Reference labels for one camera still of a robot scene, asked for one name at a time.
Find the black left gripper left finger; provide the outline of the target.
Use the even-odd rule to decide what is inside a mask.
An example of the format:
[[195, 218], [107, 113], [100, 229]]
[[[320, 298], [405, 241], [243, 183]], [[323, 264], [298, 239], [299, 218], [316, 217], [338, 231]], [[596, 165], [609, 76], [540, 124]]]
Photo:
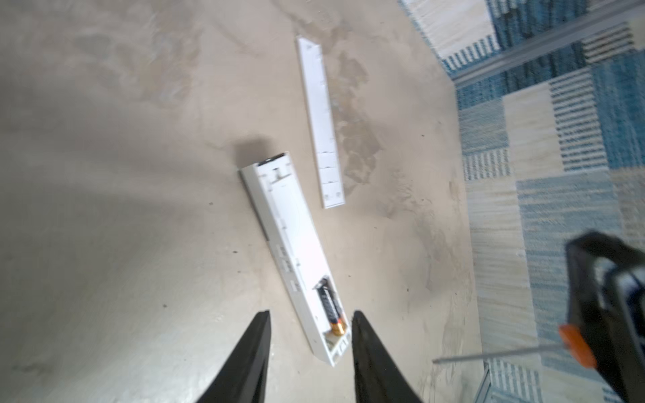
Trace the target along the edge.
[[198, 402], [264, 402], [270, 341], [270, 312], [258, 312]]

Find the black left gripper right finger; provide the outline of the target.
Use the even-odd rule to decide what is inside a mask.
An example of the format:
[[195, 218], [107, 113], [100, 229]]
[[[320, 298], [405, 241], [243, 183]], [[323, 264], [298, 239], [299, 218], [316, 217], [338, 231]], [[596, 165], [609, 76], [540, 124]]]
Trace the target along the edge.
[[421, 402], [387, 352], [367, 317], [355, 311], [352, 319], [355, 400]]

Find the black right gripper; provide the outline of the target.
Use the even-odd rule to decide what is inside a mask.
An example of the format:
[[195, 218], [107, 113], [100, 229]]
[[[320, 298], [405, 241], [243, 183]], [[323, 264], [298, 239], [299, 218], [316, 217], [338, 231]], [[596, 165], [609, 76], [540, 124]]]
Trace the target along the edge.
[[572, 356], [625, 402], [644, 401], [644, 253], [589, 232], [565, 247]]

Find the orange black screwdriver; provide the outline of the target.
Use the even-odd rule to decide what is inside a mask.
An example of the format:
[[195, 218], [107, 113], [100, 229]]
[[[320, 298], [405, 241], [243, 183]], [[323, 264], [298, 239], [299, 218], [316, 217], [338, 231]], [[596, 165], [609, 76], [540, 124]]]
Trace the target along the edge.
[[554, 351], [567, 351], [570, 356], [585, 369], [596, 369], [598, 362], [591, 346], [585, 341], [581, 330], [572, 324], [559, 326], [558, 344], [540, 344], [534, 347], [498, 351], [493, 353], [467, 354], [460, 356], [442, 357], [433, 360], [434, 364], [452, 364], [470, 362], [476, 360], [499, 359], [512, 356], [524, 356], [529, 354], [542, 354]]

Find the black gold AAA battery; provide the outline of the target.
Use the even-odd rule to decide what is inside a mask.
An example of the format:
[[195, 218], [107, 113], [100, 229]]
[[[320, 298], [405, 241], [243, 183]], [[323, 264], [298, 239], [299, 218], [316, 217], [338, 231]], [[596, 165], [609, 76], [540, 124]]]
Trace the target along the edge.
[[329, 321], [331, 333], [338, 337], [344, 336], [347, 332], [344, 311], [341, 307], [336, 290], [328, 277], [324, 277], [320, 280], [316, 286], [316, 292]]

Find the long white remote control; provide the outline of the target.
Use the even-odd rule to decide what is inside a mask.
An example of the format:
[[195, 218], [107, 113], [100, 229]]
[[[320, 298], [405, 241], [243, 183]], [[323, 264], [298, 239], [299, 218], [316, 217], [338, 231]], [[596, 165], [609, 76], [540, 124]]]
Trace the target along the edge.
[[[351, 347], [351, 325], [289, 154], [246, 166], [240, 176], [314, 356], [336, 366]], [[344, 336], [331, 333], [316, 292], [324, 277], [332, 282], [344, 311]]]

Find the white battery cover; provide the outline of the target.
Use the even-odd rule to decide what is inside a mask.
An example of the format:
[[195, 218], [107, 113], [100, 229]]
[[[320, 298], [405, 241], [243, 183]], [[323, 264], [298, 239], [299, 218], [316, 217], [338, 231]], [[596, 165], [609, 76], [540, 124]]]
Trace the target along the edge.
[[345, 197], [323, 50], [302, 36], [297, 38], [297, 48], [322, 205], [336, 208], [344, 205]]

